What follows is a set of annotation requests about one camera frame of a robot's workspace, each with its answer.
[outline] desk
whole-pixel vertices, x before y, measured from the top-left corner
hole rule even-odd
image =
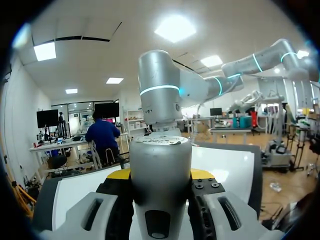
[[[44,182],[44,177],[41,178],[39,170],[41,171],[41,173],[50,173],[50,172],[55,172],[56,169],[49,169],[49,170],[42,171],[41,170],[42,162],[41,162],[41,160],[39,158],[39,155],[37,153],[74,147],[76,155],[77,155],[77,158],[79,159],[78,146],[87,145],[87,144],[88,144],[87,141],[82,140],[82,141],[71,141],[71,142],[61,143],[61,144],[52,143],[52,144],[46,144],[46,145],[42,145],[42,146],[38,146],[38,147],[29,148],[29,151],[33,154],[33,160],[34,161],[36,160],[36,162],[37,162],[37,164],[36,164],[37,168],[36,168],[35,174],[36,174],[36,177],[40,180],[41,184]],[[68,169],[86,167],[86,166],[90,166],[90,165],[92,165],[91,162],[90,163],[84,163],[84,164],[78,164],[78,165],[75,165],[75,166],[70,166],[70,167],[68,167]]]
[[[226,128],[211,128],[209,131],[213,134],[213,142],[216,143],[218,140],[218,133],[225,135],[225,143],[228,143],[228,134],[243,134],[243,144],[247,142],[247,133],[252,131],[252,128],[233,128],[233,127],[226,127]]]
[[[259,216],[262,199],[262,163],[258,146],[195,142],[191,167],[213,174],[226,191],[236,194]],[[35,205],[32,226],[38,231],[55,230],[63,224],[66,212],[89,192],[95,192],[106,177],[120,166],[99,169],[76,176],[45,180]],[[132,217],[130,240],[140,240],[137,215]],[[192,240],[187,209],[179,240]]]

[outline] metal stand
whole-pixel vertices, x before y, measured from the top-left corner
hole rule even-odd
[[[294,161],[290,161],[290,168],[289,170],[291,172],[294,172],[296,170],[304,170],[305,168],[303,166],[300,166],[300,163],[301,163],[301,158],[302,158],[302,155],[304,153],[304,148],[305,148],[305,141],[306,141],[306,136],[307,136],[307,133],[309,132],[309,129],[304,129],[304,128],[299,128],[300,132],[299,132],[299,136],[298,136],[298,143],[296,145],[296,152],[295,152],[295,155],[294,156]],[[301,133],[304,132],[304,136],[303,136],[303,140],[302,140],[302,145],[300,144],[301,143]],[[299,157],[299,161],[298,161],[298,164],[296,166],[296,162],[297,162],[297,157],[298,157],[298,153],[299,153],[299,150],[301,150],[300,152],[300,157]]]
[[[288,126],[288,132],[287,132],[287,135],[286,135],[286,147],[288,148],[288,146],[290,144],[290,151],[292,151],[292,145],[294,144],[295,134],[296,134],[296,125],[287,124],[287,126]],[[293,127],[293,132],[294,132],[294,134],[292,134],[292,135],[290,134],[291,133],[291,127]]]

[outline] black monitor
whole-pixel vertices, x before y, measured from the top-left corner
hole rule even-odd
[[[38,123],[38,129],[44,127],[56,127],[58,126],[58,110],[46,110],[37,111],[36,120]]]
[[[255,107],[250,107],[247,111],[245,111],[246,114],[249,114],[251,116],[251,112],[255,112]]]
[[[222,116],[222,108],[210,108],[210,116]]]
[[[96,103],[94,105],[94,111],[104,119],[116,118],[119,117],[119,103]]]

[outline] white wall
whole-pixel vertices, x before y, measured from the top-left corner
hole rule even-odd
[[[120,122],[125,122],[123,109],[137,110],[141,108],[140,92],[138,87],[123,88],[112,98],[114,101],[119,99],[119,117]]]
[[[37,111],[50,110],[49,98],[37,87],[18,57],[12,58],[12,73],[1,99],[1,135],[5,155],[19,184],[30,179],[36,164],[29,148],[37,141]]]

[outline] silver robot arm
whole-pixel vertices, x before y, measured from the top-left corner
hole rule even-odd
[[[283,64],[290,80],[318,81],[315,62],[307,57],[299,59],[285,39],[237,61],[224,64],[224,76],[200,75],[176,67],[170,55],[152,50],[139,58],[138,80],[144,120],[154,125],[155,132],[176,128],[176,120],[183,118],[181,107],[205,103],[226,93],[241,90],[242,75],[256,74]]]
[[[281,103],[285,98],[280,95],[273,95],[264,97],[263,94],[257,90],[252,91],[252,93],[248,94],[241,100],[236,100],[234,103],[227,108],[227,112],[235,112],[239,110],[241,113],[246,112],[248,109],[259,105],[259,104],[273,104],[273,103]]]

